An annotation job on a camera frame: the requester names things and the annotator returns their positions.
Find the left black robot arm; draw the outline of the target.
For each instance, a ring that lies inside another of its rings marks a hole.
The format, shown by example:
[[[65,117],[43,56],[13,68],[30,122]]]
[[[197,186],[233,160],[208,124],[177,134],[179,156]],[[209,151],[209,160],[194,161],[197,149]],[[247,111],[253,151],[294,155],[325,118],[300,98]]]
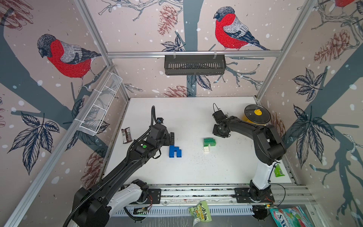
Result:
[[[139,168],[150,159],[156,159],[156,153],[163,146],[170,146],[175,141],[175,134],[168,132],[163,124],[155,124],[129,146],[125,159],[107,176],[89,189],[80,188],[73,200],[72,211],[64,222],[68,226],[74,221],[79,227],[104,227],[110,219],[113,196]]]

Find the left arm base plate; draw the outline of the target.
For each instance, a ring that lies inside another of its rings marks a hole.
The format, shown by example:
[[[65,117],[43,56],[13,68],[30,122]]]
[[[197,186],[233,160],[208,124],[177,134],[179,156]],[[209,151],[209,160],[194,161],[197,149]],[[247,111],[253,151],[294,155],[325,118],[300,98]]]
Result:
[[[142,193],[143,204],[159,204],[161,201],[161,189],[147,189]]]

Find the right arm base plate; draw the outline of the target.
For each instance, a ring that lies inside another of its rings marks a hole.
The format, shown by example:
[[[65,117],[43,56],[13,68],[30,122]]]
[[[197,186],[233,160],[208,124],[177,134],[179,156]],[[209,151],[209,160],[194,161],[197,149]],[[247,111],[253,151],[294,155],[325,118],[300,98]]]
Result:
[[[275,199],[270,187],[264,190],[256,188],[234,188],[238,203],[274,203]]]

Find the blue long lego brick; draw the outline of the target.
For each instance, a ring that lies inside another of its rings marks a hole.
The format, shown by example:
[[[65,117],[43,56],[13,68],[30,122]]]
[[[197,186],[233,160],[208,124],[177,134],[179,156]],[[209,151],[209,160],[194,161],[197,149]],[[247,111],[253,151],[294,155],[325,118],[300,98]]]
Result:
[[[169,158],[181,158],[182,157],[182,150],[179,147],[174,145],[169,146]]]

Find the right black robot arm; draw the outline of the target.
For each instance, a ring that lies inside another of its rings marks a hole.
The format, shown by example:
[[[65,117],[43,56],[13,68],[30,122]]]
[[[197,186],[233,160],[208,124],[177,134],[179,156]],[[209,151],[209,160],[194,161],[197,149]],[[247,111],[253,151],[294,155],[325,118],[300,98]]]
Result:
[[[260,201],[270,193],[272,172],[286,154],[285,145],[273,125],[256,125],[235,116],[228,117],[221,110],[213,113],[216,124],[213,134],[228,138],[230,132],[237,132],[253,140],[255,154],[259,160],[253,179],[250,181],[249,197]]]

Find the green long lego brick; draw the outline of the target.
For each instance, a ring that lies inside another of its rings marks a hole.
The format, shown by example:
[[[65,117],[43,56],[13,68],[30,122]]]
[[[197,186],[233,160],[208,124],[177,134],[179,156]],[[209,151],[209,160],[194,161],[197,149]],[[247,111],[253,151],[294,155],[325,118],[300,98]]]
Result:
[[[208,147],[208,146],[214,147],[214,146],[216,146],[216,140],[214,138],[204,138],[203,146],[204,147]]]

